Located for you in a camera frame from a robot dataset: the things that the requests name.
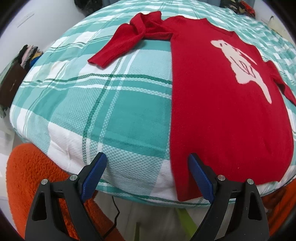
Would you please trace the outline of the red rabbit sweater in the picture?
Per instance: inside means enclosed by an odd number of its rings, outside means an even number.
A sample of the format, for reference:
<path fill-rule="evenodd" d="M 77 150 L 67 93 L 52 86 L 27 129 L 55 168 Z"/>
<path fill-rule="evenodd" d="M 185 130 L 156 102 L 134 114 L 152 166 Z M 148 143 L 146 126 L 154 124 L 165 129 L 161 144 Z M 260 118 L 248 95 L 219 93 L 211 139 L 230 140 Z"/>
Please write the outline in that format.
<path fill-rule="evenodd" d="M 274 63 L 207 19 L 163 20 L 160 11 L 122 24 L 88 61 L 105 68 L 143 39 L 171 44 L 170 161 L 178 200 L 201 196 L 189 172 L 191 153 L 232 181 L 280 181 L 294 148 L 284 100 L 295 103 L 295 96 Z"/>

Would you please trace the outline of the brown box with clothes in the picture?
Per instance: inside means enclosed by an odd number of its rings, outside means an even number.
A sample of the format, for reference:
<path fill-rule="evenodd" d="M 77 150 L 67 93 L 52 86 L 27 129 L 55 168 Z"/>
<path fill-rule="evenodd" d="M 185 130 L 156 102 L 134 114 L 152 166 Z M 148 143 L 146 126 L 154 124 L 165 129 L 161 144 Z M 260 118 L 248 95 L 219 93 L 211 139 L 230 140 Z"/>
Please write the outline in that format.
<path fill-rule="evenodd" d="M 1 118 L 6 116 L 20 84 L 42 55 L 43 51 L 39 47 L 24 45 L 1 72 Z"/>

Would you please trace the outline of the clothes pile by curtain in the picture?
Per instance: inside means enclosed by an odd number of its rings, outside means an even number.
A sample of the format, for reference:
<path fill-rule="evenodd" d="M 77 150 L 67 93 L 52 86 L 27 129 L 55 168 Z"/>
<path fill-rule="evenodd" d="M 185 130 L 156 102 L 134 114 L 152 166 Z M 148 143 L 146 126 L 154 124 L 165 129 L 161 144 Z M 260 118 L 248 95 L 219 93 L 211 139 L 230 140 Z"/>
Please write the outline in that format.
<path fill-rule="evenodd" d="M 220 2 L 221 8 L 228 8 L 238 15 L 245 15 L 251 18 L 256 17 L 255 10 L 246 1 L 224 0 Z"/>

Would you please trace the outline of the black hanging clothes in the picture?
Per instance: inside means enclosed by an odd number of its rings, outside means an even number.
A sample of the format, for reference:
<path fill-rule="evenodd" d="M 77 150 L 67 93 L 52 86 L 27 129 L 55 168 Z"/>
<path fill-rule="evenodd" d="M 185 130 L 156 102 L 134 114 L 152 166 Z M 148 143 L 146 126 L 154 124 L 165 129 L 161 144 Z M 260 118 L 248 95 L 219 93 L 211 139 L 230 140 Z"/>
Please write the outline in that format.
<path fill-rule="evenodd" d="M 102 0 L 74 0 L 74 3 L 81 10 L 97 11 L 102 8 Z"/>

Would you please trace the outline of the orange fleece trousers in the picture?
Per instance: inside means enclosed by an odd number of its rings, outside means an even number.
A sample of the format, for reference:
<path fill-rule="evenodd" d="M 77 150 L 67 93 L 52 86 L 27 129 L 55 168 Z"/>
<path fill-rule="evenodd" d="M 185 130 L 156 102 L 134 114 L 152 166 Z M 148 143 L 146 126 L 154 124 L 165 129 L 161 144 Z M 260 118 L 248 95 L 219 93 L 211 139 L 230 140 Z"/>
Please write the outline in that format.
<path fill-rule="evenodd" d="M 25 236 L 29 211 L 41 180 L 63 181 L 68 176 L 33 144 L 23 143 L 12 150 L 6 167 L 6 188 L 13 221 L 21 237 Z M 262 202 L 268 210 L 270 236 L 274 236 L 295 208 L 295 181 L 262 197 Z"/>

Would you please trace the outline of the teal plaid bed cover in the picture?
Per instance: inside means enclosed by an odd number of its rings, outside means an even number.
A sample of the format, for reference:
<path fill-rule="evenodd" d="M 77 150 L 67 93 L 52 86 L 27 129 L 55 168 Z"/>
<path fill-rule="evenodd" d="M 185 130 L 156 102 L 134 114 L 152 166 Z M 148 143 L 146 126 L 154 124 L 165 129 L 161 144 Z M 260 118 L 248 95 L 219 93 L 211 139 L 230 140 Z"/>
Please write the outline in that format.
<path fill-rule="evenodd" d="M 169 161 L 170 44 L 145 40 L 106 69 L 87 62 L 121 24 L 151 11 L 207 18 L 236 32 L 295 90 L 295 46 L 267 25 L 200 1 L 119 1 L 67 30 L 41 56 L 15 95 L 10 123 L 69 173 L 104 152 L 99 191 L 151 205 L 208 206 L 203 198 L 177 199 Z"/>

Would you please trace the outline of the cream headboard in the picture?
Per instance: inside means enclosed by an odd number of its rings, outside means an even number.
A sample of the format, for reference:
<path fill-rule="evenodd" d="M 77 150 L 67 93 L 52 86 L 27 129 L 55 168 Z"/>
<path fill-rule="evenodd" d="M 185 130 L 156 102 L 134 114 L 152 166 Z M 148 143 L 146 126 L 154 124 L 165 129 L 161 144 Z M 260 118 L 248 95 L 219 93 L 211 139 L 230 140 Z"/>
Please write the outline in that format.
<path fill-rule="evenodd" d="M 276 33 L 281 35 L 281 37 L 287 39 L 288 41 L 292 42 L 292 38 L 290 34 L 288 33 L 285 26 L 281 23 L 280 20 L 278 20 L 275 16 L 271 16 L 268 23 L 268 27 L 274 30 Z"/>

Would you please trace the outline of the white wall switch plate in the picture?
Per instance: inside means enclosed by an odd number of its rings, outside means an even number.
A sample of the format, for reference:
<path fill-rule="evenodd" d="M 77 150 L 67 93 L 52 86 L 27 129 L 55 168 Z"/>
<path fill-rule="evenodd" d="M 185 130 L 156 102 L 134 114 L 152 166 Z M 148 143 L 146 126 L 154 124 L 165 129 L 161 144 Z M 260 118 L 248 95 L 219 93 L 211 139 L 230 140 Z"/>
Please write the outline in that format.
<path fill-rule="evenodd" d="M 23 16 L 16 24 L 16 27 L 19 28 L 22 24 L 24 24 L 27 20 L 29 20 L 32 16 L 34 16 L 35 13 L 32 11 L 25 16 Z"/>

